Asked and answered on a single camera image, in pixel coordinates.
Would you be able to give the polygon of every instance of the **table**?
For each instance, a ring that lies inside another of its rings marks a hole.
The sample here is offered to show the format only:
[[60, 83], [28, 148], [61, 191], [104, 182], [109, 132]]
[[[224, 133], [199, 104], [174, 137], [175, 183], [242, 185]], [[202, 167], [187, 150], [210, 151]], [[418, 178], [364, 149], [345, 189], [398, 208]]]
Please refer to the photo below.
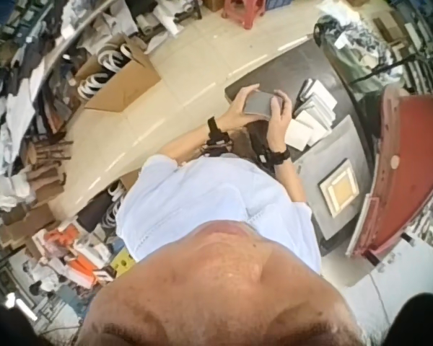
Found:
[[[374, 156], [369, 149], [369, 143], [367, 140], [368, 134], [364, 132], [360, 121], [357, 102], [342, 83], [339, 75], [334, 71], [332, 65], [329, 63], [322, 50], [315, 44], [313, 39], [310, 38], [306, 42], [303, 42], [297, 47], [294, 47], [277, 58], [265, 63], [256, 70], [243, 76], [235, 83], [229, 85], [224, 91], [227, 98], [233, 100], [241, 87], [260, 83], [260, 90], [269, 92], [274, 89], [281, 89], [286, 92], [292, 100], [296, 100], [303, 82], [308, 78], [321, 81], [338, 101], [338, 104], [334, 109], [336, 113], [336, 121], [333, 124], [333, 128], [335, 128], [347, 115], [351, 116], [361, 140], [367, 164], [372, 171]], [[265, 145], [266, 129], [267, 122], [256, 122], [249, 124], [248, 126], [251, 139], [258, 139]], [[259, 146], [259, 143], [253, 143], [253, 146], [255, 149], [255, 146]], [[295, 148], [289, 147], [292, 161], [298, 160], [309, 150], [310, 148], [301, 152]], [[316, 237], [318, 238], [318, 243], [320, 245], [321, 255], [325, 256], [352, 235], [354, 227], [356, 226], [357, 216], [329, 240], [326, 240], [323, 237], [314, 218], [312, 221], [313, 225], [315, 225]]]

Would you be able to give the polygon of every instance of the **hand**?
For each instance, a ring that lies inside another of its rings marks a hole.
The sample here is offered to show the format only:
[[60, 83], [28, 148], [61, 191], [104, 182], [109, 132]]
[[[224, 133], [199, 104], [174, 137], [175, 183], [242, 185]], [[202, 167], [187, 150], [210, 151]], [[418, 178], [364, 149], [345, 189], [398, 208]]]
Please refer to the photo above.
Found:
[[275, 90], [274, 92], [282, 97], [284, 107], [281, 109], [281, 105], [276, 97], [271, 99], [271, 119], [269, 120], [266, 139], [272, 152], [282, 153], [287, 149], [285, 136], [292, 119], [292, 101], [280, 90]]
[[260, 84], [245, 86], [237, 93], [228, 111], [217, 120], [218, 126], [222, 131], [225, 132], [234, 128], [241, 128], [248, 123], [263, 119], [263, 117], [259, 115], [246, 115], [244, 113], [245, 101], [248, 95], [255, 92], [259, 86]]

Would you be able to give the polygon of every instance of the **stack of paper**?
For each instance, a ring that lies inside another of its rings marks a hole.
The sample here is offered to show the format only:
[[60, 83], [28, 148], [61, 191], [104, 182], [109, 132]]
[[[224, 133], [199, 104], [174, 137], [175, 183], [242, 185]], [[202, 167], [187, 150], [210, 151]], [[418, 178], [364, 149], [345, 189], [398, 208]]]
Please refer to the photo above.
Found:
[[314, 146], [331, 133], [336, 114], [333, 108], [337, 101], [320, 81], [308, 79], [304, 82], [299, 100], [303, 104], [295, 112], [285, 137], [289, 146], [303, 151]]

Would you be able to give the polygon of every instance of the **gray foam piece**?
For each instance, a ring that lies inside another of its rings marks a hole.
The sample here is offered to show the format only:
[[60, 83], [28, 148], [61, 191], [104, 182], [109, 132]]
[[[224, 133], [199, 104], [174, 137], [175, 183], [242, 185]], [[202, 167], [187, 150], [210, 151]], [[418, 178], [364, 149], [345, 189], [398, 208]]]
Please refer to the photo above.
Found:
[[262, 115], [267, 120], [271, 119], [271, 99], [277, 97], [279, 104], [284, 103], [283, 99], [268, 92], [253, 92], [245, 101], [244, 113], [248, 115]]
[[[333, 218], [319, 184], [345, 159], [353, 167], [359, 195]], [[345, 117], [329, 136], [317, 142], [294, 163], [320, 230], [326, 239], [330, 239], [360, 212], [364, 197], [372, 185], [366, 156], [351, 116]]]

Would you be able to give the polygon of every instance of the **light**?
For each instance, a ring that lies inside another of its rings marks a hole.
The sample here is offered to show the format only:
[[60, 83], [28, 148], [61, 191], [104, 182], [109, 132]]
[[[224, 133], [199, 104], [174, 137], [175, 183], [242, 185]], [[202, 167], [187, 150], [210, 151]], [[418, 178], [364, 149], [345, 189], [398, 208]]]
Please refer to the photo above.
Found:
[[16, 302], [16, 295], [14, 293], [9, 293], [6, 295], [5, 306], [7, 309], [11, 309]]
[[37, 321], [37, 319], [38, 319], [37, 315], [34, 314], [34, 311], [32, 311], [29, 308], [29, 306], [27, 306], [25, 304], [25, 302], [22, 301], [20, 298], [18, 298], [16, 300], [16, 305], [17, 305], [18, 308], [21, 309], [22, 312], [24, 312], [27, 315], [27, 317], [29, 317], [30, 319], [32, 319], [34, 322]]

